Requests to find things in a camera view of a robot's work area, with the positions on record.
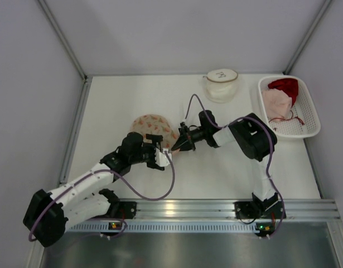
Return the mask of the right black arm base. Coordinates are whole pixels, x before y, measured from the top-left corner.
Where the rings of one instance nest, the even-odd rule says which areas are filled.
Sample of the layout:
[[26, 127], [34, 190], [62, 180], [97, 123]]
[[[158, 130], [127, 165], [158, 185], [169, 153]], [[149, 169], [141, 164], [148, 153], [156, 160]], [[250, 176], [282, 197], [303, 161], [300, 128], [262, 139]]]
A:
[[236, 218], [242, 221], [253, 219], [280, 219], [284, 209], [280, 201], [265, 209], [253, 201], [238, 201], [234, 203]]

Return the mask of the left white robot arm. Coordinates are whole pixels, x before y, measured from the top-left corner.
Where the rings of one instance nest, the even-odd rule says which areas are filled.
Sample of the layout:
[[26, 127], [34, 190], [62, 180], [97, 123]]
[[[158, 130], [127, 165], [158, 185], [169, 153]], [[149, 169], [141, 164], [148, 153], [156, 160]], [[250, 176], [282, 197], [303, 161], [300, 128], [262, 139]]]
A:
[[52, 246], [71, 227], [96, 216], [118, 214], [119, 198], [107, 186], [124, 180], [132, 165], [145, 163], [163, 171], [172, 159], [162, 147], [161, 135], [130, 132], [115, 151], [105, 155], [85, 174], [50, 191], [35, 192], [28, 205], [23, 224], [28, 240]]

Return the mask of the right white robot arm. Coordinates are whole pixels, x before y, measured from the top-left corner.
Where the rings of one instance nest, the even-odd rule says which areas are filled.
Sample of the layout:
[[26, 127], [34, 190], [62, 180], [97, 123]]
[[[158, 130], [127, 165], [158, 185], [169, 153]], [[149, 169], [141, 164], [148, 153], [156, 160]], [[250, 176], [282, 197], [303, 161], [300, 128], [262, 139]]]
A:
[[270, 153], [275, 151], [276, 135], [254, 113], [226, 127], [220, 127], [212, 112], [205, 110], [199, 113], [199, 121], [200, 125], [193, 130], [184, 122], [180, 123], [180, 135], [172, 151], [194, 151], [195, 143], [203, 140], [215, 149], [236, 142], [246, 157], [257, 161], [258, 168], [261, 168], [270, 159]]

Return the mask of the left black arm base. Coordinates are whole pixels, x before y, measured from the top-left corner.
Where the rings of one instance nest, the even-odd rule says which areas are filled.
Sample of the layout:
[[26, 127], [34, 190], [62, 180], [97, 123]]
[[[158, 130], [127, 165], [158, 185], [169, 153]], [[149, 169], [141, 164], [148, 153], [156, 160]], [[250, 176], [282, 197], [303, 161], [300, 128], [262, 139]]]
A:
[[107, 218], [133, 219], [137, 212], [137, 202], [117, 201], [112, 202], [107, 210]]

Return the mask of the white round mesh laundry bag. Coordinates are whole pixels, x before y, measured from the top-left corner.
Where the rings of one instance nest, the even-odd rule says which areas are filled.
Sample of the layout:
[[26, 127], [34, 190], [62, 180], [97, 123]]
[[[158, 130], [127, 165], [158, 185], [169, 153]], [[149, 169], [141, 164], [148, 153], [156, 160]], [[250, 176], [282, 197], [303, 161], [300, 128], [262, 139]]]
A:
[[212, 102], [227, 103], [239, 89], [239, 74], [232, 69], [217, 69], [202, 77], [204, 93]]

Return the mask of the pink floral laundry bag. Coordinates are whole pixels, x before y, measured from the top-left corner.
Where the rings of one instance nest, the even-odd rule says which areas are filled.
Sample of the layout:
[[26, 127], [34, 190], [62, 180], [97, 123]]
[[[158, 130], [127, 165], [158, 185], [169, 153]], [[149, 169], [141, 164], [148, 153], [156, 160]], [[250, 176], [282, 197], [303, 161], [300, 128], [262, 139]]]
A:
[[137, 132], [143, 136], [144, 142], [151, 143], [146, 139], [146, 134], [159, 135], [163, 137], [160, 148], [168, 148], [172, 154], [180, 152], [179, 149], [172, 149], [179, 138], [179, 134], [172, 128], [168, 120], [157, 114], [146, 114], [137, 117], [130, 129], [130, 132]]

